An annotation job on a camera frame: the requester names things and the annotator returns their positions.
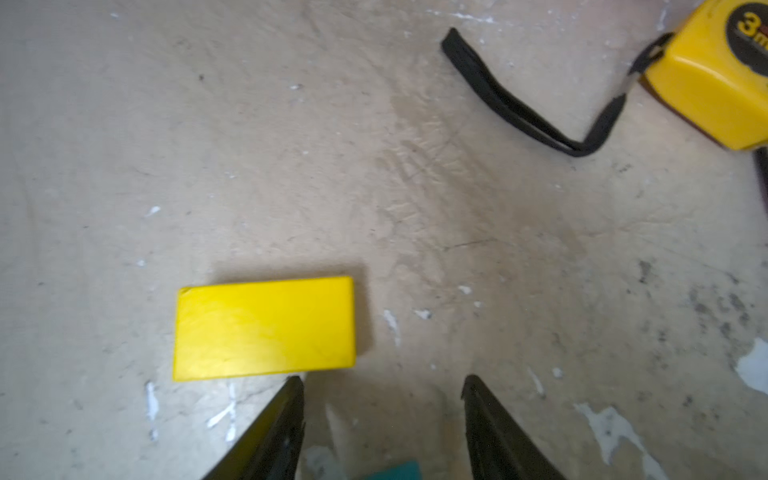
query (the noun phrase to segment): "black strap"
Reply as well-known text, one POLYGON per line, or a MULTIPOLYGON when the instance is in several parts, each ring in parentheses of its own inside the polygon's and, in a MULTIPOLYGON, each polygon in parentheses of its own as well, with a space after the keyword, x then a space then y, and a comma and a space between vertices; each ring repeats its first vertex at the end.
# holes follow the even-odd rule
POLYGON ((455 28, 451 28, 443 39, 442 50, 472 90, 508 123, 555 150, 572 157, 585 157, 603 146, 627 102, 629 87, 652 63, 661 58, 664 54, 662 47, 670 38, 672 33, 661 35, 635 58, 627 72, 627 79, 600 112, 584 141, 566 137, 554 125, 502 87, 477 52, 464 41, 455 28))

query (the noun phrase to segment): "tape measure label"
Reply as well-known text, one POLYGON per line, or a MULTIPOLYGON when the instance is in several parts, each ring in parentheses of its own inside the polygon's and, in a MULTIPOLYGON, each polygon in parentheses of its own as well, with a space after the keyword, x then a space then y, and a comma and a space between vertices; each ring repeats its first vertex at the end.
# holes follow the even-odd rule
POLYGON ((768 5, 745 3, 737 7, 728 17, 725 36, 741 63, 768 77, 768 5))

